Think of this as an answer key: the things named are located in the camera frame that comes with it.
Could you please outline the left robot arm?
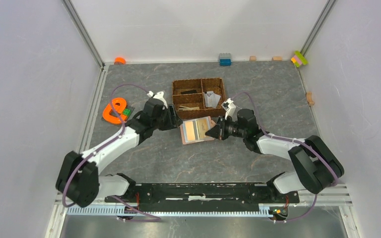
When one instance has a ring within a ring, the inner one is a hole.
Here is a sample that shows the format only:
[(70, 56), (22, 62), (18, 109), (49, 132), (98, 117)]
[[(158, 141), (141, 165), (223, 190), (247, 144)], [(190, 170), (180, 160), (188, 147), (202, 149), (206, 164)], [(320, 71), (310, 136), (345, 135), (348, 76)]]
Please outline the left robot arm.
[(136, 196), (133, 181), (126, 176), (103, 177), (101, 171), (128, 150), (137, 147), (156, 130), (176, 129), (182, 124), (174, 105), (150, 98), (121, 129), (97, 146), (77, 153), (71, 151), (63, 159), (56, 181), (65, 207), (87, 207), (97, 198), (117, 195), (130, 202)]

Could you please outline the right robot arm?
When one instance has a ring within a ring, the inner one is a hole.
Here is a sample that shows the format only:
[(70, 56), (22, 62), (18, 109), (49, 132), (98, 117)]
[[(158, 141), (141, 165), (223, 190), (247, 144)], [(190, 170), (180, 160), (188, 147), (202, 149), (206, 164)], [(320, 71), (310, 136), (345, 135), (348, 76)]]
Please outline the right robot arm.
[(344, 175), (342, 164), (319, 136), (297, 139), (268, 133), (260, 128), (250, 109), (239, 110), (236, 121), (220, 116), (206, 135), (219, 140), (238, 137), (252, 152), (291, 161), (294, 172), (283, 172), (269, 181), (266, 194), (272, 202), (280, 202), (287, 193), (297, 190), (318, 194)]

